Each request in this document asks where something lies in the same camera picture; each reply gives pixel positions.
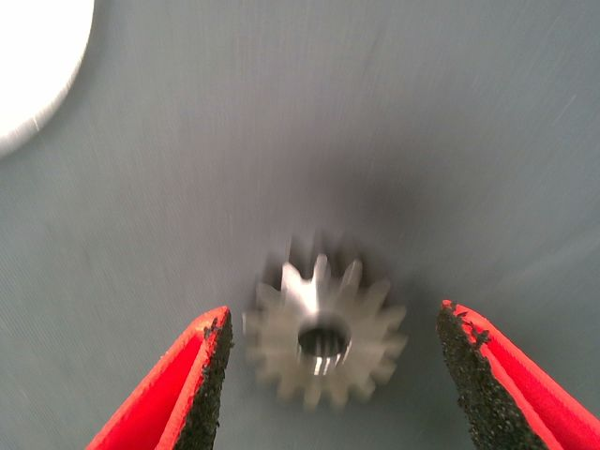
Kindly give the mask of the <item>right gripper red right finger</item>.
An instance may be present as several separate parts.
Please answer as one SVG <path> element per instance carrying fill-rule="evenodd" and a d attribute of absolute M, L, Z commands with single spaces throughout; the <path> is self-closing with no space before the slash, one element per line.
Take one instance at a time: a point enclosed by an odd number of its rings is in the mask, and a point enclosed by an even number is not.
<path fill-rule="evenodd" d="M 598 448 L 598 418 L 487 318 L 445 300 L 436 330 L 476 448 Z"/>

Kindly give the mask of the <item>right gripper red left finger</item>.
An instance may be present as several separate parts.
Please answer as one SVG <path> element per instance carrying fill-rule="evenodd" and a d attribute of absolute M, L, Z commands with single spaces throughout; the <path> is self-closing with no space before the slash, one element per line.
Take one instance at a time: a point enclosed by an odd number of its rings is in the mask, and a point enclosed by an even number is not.
<path fill-rule="evenodd" d="M 212 448 L 231 343 L 231 312 L 227 307 L 198 316 L 87 447 Z"/>

